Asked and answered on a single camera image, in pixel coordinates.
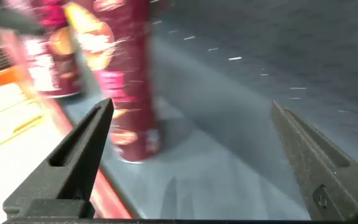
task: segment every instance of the store shelf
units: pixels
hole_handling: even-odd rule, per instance
[[[126,164],[108,142],[102,160],[133,216],[309,219],[271,101],[358,162],[358,1],[181,0],[153,32],[162,152]],[[74,121],[101,98],[85,78],[86,96],[62,103]]]

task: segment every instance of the can label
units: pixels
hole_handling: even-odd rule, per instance
[[[64,9],[102,93],[112,98],[112,142],[131,162],[158,151],[147,73],[148,0],[72,0]]]
[[[70,28],[62,0],[5,0],[8,7],[39,21],[44,36],[24,35],[29,73],[35,89],[46,96],[78,93],[81,82],[74,57]]]

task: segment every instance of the pringles can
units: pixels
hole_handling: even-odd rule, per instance
[[[47,97],[81,91],[70,28],[62,0],[4,0],[5,5],[38,21],[45,35],[22,35],[34,88]]]
[[[149,0],[72,0],[64,6],[103,95],[114,102],[110,137],[127,162],[141,162],[159,148],[148,78],[149,4]]]

